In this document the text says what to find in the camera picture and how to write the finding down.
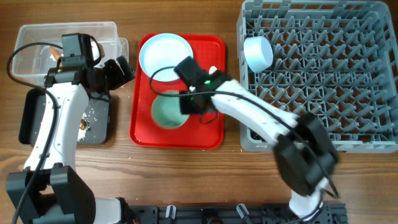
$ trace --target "wood grain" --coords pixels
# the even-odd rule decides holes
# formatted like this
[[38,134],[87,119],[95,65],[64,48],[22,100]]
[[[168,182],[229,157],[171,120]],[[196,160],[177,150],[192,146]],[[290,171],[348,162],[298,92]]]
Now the wood grain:
[[[398,2],[388,1],[397,30]],[[8,79],[6,61],[24,24],[114,21],[129,41],[130,63],[151,32],[217,35],[228,48],[228,71],[239,78],[236,19],[241,1],[73,1],[0,4],[0,223],[10,223],[14,207],[5,191],[10,172],[22,169],[31,147],[18,142],[29,88]],[[225,139],[212,151],[148,149],[129,138],[134,82],[113,92],[118,98],[111,137],[101,146],[78,146],[80,177],[97,197],[124,197],[130,205],[250,205],[288,202],[269,153],[241,151],[239,125],[226,118]],[[398,223],[398,154],[341,154],[333,176],[350,223]]]

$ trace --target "black tray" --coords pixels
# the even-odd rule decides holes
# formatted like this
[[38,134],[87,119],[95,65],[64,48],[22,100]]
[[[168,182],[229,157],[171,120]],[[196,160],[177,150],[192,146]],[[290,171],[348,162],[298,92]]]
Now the black tray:
[[[86,131],[85,138],[77,144],[103,144],[109,133],[109,120],[111,115],[111,103],[90,99],[85,110],[90,129]],[[26,94],[24,114],[22,115],[21,128],[19,130],[19,142],[34,145],[39,135],[40,125],[45,109],[45,95],[37,89],[31,89]]]
[[[131,206],[139,217],[140,224],[171,224],[165,218],[166,208],[156,206]],[[270,204],[247,207],[253,224],[281,224],[298,219],[287,204]],[[244,224],[236,207],[177,207],[174,224],[207,224],[212,217],[219,218],[224,224]],[[347,210],[343,203],[324,203],[321,212],[311,224],[347,224]]]

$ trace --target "plate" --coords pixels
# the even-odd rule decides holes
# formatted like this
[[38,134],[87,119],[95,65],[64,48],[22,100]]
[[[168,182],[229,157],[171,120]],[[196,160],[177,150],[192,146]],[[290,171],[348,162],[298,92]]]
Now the plate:
[[[179,35],[158,34],[147,40],[139,53],[139,64],[142,71],[151,77],[160,68],[177,66],[186,57],[193,58],[193,51],[189,43]],[[178,80],[173,69],[159,72],[154,80],[171,82]]]

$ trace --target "gray rack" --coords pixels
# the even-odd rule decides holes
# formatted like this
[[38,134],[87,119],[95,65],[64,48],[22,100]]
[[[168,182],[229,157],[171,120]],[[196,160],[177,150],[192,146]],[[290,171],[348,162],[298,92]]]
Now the gray rack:
[[[338,150],[398,150],[398,51],[385,3],[247,0],[236,32],[247,90],[283,110],[314,113]],[[274,62],[254,73],[243,42],[259,35],[271,43]],[[271,150],[243,124],[241,145]]]

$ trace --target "transparent container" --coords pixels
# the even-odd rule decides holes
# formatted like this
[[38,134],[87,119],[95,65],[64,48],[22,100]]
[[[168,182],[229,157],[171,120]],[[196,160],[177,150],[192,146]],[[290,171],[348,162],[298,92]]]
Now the transparent container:
[[[119,38],[114,22],[70,22],[58,24],[24,25],[19,29],[15,50],[23,45],[34,42],[47,42],[62,45],[63,34],[81,33],[92,35],[102,45],[105,57],[96,66],[100,67],[109,59],[125,56],[129,60],[129,44],[125,38]],[[98,57],[96,47],[93,47],[94,58]],[[21,51],[14,57],[12,73],[26,82],[44,85],[44,76],[57,62],[52,56],[49,46],[35,45]]]

